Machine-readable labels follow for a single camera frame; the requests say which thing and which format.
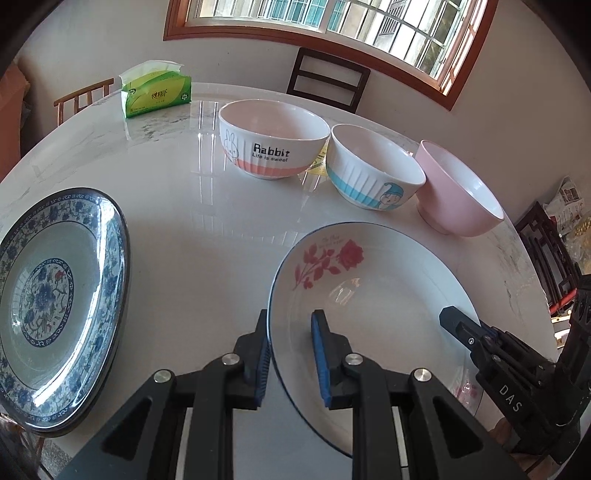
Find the bowl with orange stripes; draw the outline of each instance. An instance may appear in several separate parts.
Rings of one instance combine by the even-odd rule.
[[[220,109],[223,150],[234,165],[260,179],[281,179],[307,169],[330,136],[315,113],[274,100],[238,100]]]

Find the wooden window frame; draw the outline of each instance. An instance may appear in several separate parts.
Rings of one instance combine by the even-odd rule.
[[[432,84],[425,82],[409,71],[402,69],[392,63],[378,58],[365,51],[358,50],[341,43],[337,43],[322,36],[311,35],[302,29],[302,32],[293,30],[279,30],[276,28],[266,28],[264,26],[250,25],[187,25],[189,17],[190,0],[170,0],[164,24],[164,41],[181,40],[183,38],[204,38],[204,37],[237,37],[251,38],[253,40],[276,41],[306,47],[321,51],[329,55],[341,57],[353,61],[364,67],[376,70],[384,75],[392,77],[395,80],[409,86],[410,88],[422,93],[447,110],[451,111],[455,105],[468,76],[476,63],[482,46],[488,35],[488,31],[495,16],[496,7],[499,0],[488,0],[485,11],[482,15],[480,25],[472,41],[472,45],[464,59],[464,62],[458,71],[452,86],[447,95],[435,88]]]

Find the cartoon character illustration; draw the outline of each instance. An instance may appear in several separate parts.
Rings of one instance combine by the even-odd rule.
[[[389,187],[382,196],[379,198],[379,205],[378,209],[380,210],[392,210],[395,209],[397,203],[400,201],[402,196],[404,195],[404,190],[400,185],[396,185],[389,181],[388,183],[384,183],[385,187]]]
[[[238,145],[236,145],[236,137],[233,133],[230,133],[230,130],[226,130],[223,149],[226,152],[226,155],[230,158],[230,161],[235,164],[238,160]]]

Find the chair backrest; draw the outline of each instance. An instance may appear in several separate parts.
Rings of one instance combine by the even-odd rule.
[[[74,99],[74,115],[80,110],[84,110],[87,106],[92,103],[92,92],[94,90],[103,89],[103,97],[109,94],[109,85],[113,85],[115,79],[103,80],[102,82],[89,85],[88,87],[81,88],[75,92],[69,93],[66,96],[58,98],[53,102],[53,106],[57,107],[57,126],[59,127],[64,122],[64,103],[68,100]],[[86,94],[86,105],[80,106],[80,97]]]
[[[346,70],[352,70],[353,72],[359,73],[359,80],[357,84],[351,84],[348,82],[344,82],[342,80],[338,80],[320,73],[311,72],[310,70],[303,70],[301,67],[302,61],[305,57],[310,57],[313,59],[321,60],[322,62],[331,63],[333,65],[337,65],[341,67],[340,70],[343,68]],[[309,48],[300,48],[297,54],[297,58],[295,59],[294,69],[291,73],[290,84],[287,87],[287,93],[289,95],[296,95],[299,97],[307,98],[310,100],[315,100],[316,102],[325,103],[330,106],[334,106],[343,110],[346,110],[351,113],[355,113],[357,110],[357,106],[359,105],[359,101],[361,100],[361,96],[363,95],[363,90],[365,89],[365,84],[368,81],[369,74],[371,70],[366,67],[362,67],[361,65],[357,65],[349,60],[344,60],[339,57],[335,57],[333,55],[328,55],[327,53],[322,53],[316,50],[311,50]],[[318,82],[327,83],[332,85],[333,87],[337,87],[341,90],[348,90],[352,93],[352,98],[349,102],[343,103],[339,102],[335,99],[327,98],[324,96],[317,95],[315,93],[303,92],[302,90],[296,89],[296,81],[298,77],[306,77],[312,80],[316,80]]]

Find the window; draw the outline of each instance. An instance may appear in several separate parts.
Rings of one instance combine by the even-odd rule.
[[[451,109],[498,0],[170,0],[165,40],[243,36],[322,50]]]

